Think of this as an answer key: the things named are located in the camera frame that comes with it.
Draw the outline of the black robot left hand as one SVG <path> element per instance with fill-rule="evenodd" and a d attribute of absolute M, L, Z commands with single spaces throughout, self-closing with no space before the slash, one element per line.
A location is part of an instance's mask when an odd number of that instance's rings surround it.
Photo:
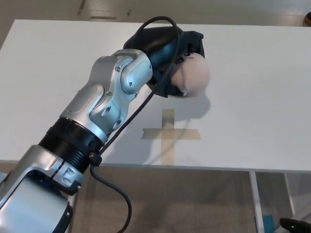
<path fill-rule="evenodd" d="M 156 86 L 162 80 L 171 59 L 174 64 L 181 64 L 191 55 L 201 55 L 204 57 L 203 34 L 189 31 L 185 32 L 178 29 L 179 45 L 176 49 L 175 29 L 173 27 L 154 27 L 143 29 L 138 35 L 129 38 L 123 45 L 124 49 L 137 49 L 144 52 L 152 65 L 153 76 L 147 82 L 148 87 L 156 95 L 184 96 L 185 92 L 180 90 L 176 84 L 172 83 L 170 77 L 165 83 L 156 89 Z"/>

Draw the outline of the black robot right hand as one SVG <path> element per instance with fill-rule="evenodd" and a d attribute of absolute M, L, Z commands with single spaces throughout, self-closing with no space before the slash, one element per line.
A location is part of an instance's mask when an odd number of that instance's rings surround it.
<path fill-rule="evenodd" d="M 282 228 L 290 233 L 311 233 L 311 224 L 302 220 L 292 218 L 281 218 L 279 223 Z"/>

